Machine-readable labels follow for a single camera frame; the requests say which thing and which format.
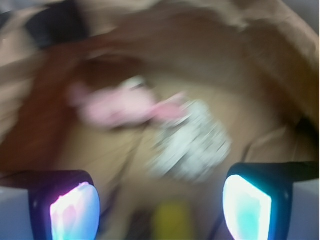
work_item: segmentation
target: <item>led light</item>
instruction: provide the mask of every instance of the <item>led light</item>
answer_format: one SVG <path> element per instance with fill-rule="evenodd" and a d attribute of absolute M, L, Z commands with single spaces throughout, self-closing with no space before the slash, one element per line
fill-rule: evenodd
<path fill-rule="evenodd" d="M 50 206 L 53 240 L 94 240 L 100 220 L 96 188 L 87 182 L 60 196 Z"/>
<path fill-rule="evenodd" d="M 236 240 L 267 240 L 272 199 L 239 175 L 227 178 L 223 188 L 223 211 L 227 227 Z"/>

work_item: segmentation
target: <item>pink toy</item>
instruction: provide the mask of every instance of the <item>pink toy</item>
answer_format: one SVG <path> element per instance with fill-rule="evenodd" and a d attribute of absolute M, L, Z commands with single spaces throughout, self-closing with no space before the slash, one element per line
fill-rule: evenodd
<path fill-rule="evenodd" d="M 162 124 L 178 123 L 187 118 L 184 99 L 184 94 L 178 93 L 157 102 L 140 76 L 130 78 L 117 88 L 96 92 L 91 92 L 82 83 L 70 89 L 70 105 L 77 107 L 79 117 L 87 124 L 107 129 L 137 126 L 150 120 Z"/>

